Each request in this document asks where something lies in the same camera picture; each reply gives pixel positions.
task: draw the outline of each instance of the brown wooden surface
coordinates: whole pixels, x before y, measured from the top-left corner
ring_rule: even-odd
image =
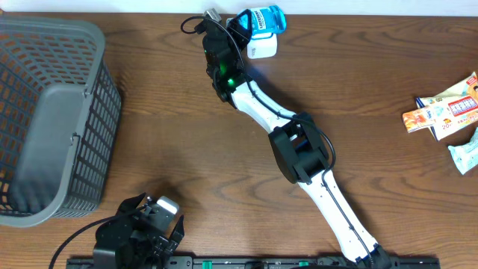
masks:
[[[104,200],[80,219],[0,227],[0,268],[45,268],[74,231],[141,192],[182,206],[198,256],[306,256],[340,247],[315,204],[276,166],[267,134],[222,103],[205,74],[202,37],[188,15],[41,14],[83,19],[105,33],[105,60],[124,93]],[[407,134],[401,114],[478,69],[478,19],[289,16],[274,58],[252,75],[278,103],[307,111],[338,153],[335,178],[359,219],[388,251],[432,255],[442,268],[476,268],[478,169],[461,176],[448,144]],[[63,252],[91,255],[91,229]]]

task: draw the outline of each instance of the white background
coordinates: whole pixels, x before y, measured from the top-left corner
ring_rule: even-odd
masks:
[[[478,0],[0,0],[4,11],[237,13],[277,4],[286,14],[478,16]]]

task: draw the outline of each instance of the basket bottom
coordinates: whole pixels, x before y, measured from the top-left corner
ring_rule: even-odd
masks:
[[[12,180],[13,210],[37,213],[55,198],[84,101],[84,85],[53,84],[35,108]]]

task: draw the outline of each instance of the candy wrapper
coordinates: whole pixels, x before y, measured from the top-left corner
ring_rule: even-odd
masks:
[[[478,120],[475,72],[434,97],[416,98],[419,109],[403,114],[408,132],[428,128],[438,141]]]
[[[464,175],[478,164],[478,128],[470,143],[463,146],[448,146],[456,168]]]

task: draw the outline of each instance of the plastic basket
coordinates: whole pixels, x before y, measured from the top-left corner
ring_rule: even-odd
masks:
[[[104,50],[88,22],[0,16],[0,225],[98,207],[121,109]]]

